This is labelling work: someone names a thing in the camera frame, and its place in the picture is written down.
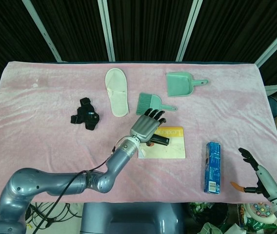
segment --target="green dustpan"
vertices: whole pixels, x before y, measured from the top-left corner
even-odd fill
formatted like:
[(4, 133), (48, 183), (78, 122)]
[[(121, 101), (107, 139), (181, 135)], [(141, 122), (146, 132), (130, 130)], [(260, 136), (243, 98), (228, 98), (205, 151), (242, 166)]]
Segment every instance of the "green dustpan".
[(169, 97), (181, 97), (192, 94), (194, 86), (205, 85), (207, 79), (194, 80), (188, 72), (167, 73), (167, 91)]

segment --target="green brush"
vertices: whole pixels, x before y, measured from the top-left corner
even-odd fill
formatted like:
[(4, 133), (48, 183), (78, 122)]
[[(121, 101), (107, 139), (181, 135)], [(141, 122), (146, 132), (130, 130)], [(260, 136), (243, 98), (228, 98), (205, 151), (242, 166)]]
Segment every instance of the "green brush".
[(177, 107), (161, 104), (161, 98), (155, 94), (140, 93), (138, 98), (137, 115), (144, 114), (149, 108), (153, 110), (176, 111)]

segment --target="robotic arm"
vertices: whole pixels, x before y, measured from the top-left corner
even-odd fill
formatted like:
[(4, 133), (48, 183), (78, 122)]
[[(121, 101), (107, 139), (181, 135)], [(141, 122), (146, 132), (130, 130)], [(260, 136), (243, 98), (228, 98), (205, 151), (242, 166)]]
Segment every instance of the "robotic arm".
[(244, 157), (244, 161), (251, 164), (258, 177), (258, 187), (242, 187), (231, 182), (232, 186), (243, 193), (257, 193), (263, 196), (272, 203), (272, 211), (277, 218), (277, 184), (271, 174), (253, 158), (251, 153), (243, 148), (238, 149)]
[(25, 234), (25, 213), (33, 197), (43, 192), (58, 196), (73, 178), (64, 195), (80, 194), (85, 189), (109, 192), (120, 171), (139, 149), (139, 144), (149, 143), (157, 127), (166, 122), (164, 118), (159, 120), (163, 113), (164, 111), (149, 109), (139, 117), (130, 130), (130, 136), (124, 137), (124, 141), (106, 161), (105, 173), (85, 171), (85, 174), (78, 175), (54, 174), (33, 168), (16, 171), (0, 196), (0, 234)]

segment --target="blue cardboard box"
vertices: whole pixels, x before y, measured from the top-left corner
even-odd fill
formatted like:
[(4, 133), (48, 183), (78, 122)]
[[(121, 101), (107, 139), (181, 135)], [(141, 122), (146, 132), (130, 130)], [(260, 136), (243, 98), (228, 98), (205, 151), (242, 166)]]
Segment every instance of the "blue cardboard box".
[(209, 142), (206, 147), (206, 170), (204, 192), (219, 194), (221, 192), (221, 145)]

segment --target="white slipper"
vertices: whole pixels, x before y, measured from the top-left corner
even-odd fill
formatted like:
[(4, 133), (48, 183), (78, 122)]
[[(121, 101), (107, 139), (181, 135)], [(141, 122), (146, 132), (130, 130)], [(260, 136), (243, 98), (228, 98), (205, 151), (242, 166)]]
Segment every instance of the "white slipper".
[(105, 84), (114, 116), (125, 116), (129, 113), (127, 79), (125, 74), (118, 68), (112, 68), (105, 76)]

